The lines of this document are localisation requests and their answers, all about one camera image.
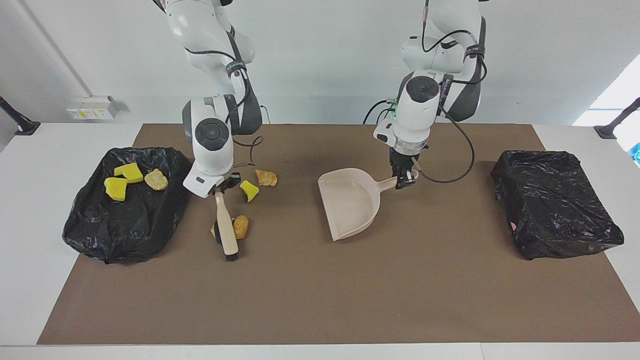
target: brown food piece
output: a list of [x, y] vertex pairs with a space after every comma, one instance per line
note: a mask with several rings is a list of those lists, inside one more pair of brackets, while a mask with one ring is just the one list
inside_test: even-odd
[[155, 191], [161, 191], [169, 186], [169, 181], [166, 179], [160, 169], [155, 169], [145, 176], [145, 183]]
[[256, 169], [255, 174], [258, 176], [260, 186], [276, 186], [278, 183], [278, 176], [274, 172]]
[[242, 240], [246, 237], [246, 232], [249, 230], [249, 218], [240, 215], [234, 220], [234, 233], [236, 233], [236, 240]]

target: blue object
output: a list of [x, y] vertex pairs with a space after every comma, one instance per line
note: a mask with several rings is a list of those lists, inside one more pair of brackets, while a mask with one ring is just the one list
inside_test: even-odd
[[629, 150], [629, 156], [640, 166], [640, 143]]

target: plastic bag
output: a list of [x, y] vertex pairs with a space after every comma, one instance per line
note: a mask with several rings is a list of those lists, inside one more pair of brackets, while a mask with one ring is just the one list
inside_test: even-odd
[[[137, 163], [143, 175], [158, 168], [169, 180], [167, 189], [155, 191], [144, 181], [127, 185], [123, 202], [105, 193], [104, 180], [113, 169]], [[190, 162], [172, 148], [111, 149], [87, 184], [80, 189], [63, 230], [65, 243], [106, 264], [146, 261], [164, 249], [189, 201], [182, 182]]]
[[574, 155], [505, 151], [491, 175], [525, 259], [572, 258], [624, 243]]

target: black stand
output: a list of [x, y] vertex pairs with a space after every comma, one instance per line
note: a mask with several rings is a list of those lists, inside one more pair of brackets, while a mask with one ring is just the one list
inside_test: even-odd
[[615, 140], [617, 138], [616, 138], [616, 135], [613, 135], [613, 129], [615, 129], [616, 126], [622, 124], [622, 122], [629, 115], [631, 115], [632, 112], [638, 110], [638, 108], [640, 108], [640, 97], [637, 98], [636, 101], [634, 101], [634, 103], [631, 104], [631, 106], [624, 109], [622, 113], [618, 117], [616, 117], [615, 120], [611, 122], [611, 124], [607, 126], [594, 126], [593, 128], [596, 129], [596, 133], [598, 133], [598, 135], [600, 135], [601, 138]]
[[40, 122], [31, 121], [29, 118], [19, 113], [16, 109], [12, 108], [6, 100], [0, 96], [0, 108], [4, 110], [15, 121], [18, 125], [18, 130], [14, 133], [15, 135], [32, 135], [40, 126]]

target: yellow object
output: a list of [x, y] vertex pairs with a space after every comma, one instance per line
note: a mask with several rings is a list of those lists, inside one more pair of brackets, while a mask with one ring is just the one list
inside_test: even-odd
[[145, 183], [157, 192], [169, 186], [169, 181], [158, 168], [145, 175]]
[[113, 176], [120, 175], [123, 175], [127, 179], [127, 182], [129, 184], [139, 183], [145, 179], [145, 177], [142, 176], [142, 172], [140, 171], [138, 164], [136, 163], [116, 167], [116, 169], [113, 171]]
[[258, 193], [260, 192], [260, 189], [258, 189], [258, 186], [255, 186], [254, 184], [251, 184], [247, 180], [243, 181], [240, 184], [240, 189], [242, 189], [244, 191], [244, 193], [246, 194], [246, 201], [247, 202], [251, 202], [251, 200], [253, 200], [253, 198], [256, 195], [258, 195]]
[[127, 195], [127, 180], [121, 177], [108, 177], [104, 180], [105, 192], [116, 201], [124, 201]]
[[260, 186], [276, 186], [278, 176], [274, 172], [256, 170], [255, 175], [258, 177], [258, 185]]
[[236, 240], [242, 240], [246, 237], [246, 232], [249, 230], [249, 218], [240, 215], [234, 220], [234, 233], [236, 234]]

